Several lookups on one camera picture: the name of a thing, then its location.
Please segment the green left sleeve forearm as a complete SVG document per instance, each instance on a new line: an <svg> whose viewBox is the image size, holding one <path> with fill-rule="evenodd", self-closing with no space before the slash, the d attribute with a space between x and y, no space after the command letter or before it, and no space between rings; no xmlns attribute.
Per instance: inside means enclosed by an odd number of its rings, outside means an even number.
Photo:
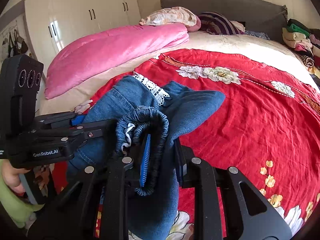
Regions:
<svg viewBox="0 0 320 240"><path fill-rule="evenodd" d="M18 228L29 229L36 220L36 212L41 210L43 205L32 205L22 199L23 195L16 194L5 184L1 160L1 204Z"/></svg>

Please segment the left hand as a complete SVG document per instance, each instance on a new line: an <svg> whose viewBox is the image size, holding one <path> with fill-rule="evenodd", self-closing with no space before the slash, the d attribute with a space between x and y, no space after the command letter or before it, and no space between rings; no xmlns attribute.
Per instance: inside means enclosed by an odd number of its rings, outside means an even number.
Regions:
<svg viewBox="0 0 320 240"><path fill-rule="evenodd" d="M29 170L12 167L10 161L2 160L2 177L5 184L16 194L24 194L25 188L21 183L20 174L26 174Z"/></svg>

